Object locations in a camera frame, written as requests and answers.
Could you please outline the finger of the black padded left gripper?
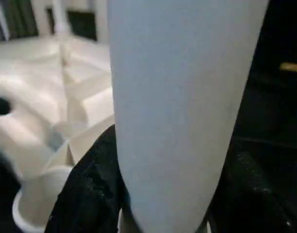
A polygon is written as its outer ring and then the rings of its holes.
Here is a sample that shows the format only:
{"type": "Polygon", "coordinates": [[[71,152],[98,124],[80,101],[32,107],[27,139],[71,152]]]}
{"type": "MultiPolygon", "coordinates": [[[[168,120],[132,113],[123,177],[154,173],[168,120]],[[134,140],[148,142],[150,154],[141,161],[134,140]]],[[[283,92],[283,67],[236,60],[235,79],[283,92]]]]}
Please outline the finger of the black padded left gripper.
{"type": "Polygon", "coordinates": [[[11,104],[8,100],[0,97],[0,116],[7,115],[11,112],[11,104]]]}

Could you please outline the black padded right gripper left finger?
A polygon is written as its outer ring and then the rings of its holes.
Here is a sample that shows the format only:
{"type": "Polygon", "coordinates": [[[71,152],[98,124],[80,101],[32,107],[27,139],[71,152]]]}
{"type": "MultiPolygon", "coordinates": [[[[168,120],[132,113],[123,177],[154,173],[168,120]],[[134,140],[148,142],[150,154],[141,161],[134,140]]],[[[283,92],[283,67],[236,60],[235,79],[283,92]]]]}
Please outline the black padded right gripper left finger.
{"type": "Polygon", "coordinates": [[[46,224],[47,233],[116,233],[125,197],[115,125],[72,168],[46,224]]]}

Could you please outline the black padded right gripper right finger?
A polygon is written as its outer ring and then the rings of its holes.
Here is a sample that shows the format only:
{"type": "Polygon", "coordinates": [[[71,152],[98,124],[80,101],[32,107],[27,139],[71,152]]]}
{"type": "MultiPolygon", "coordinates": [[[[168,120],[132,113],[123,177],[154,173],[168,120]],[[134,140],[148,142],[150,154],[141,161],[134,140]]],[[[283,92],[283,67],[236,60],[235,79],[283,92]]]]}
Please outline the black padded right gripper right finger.
{"type": "Polygon", "coordinates": [[[297,149],[232,141],[209,223],[215,233],[297,233],[297,149]]]}

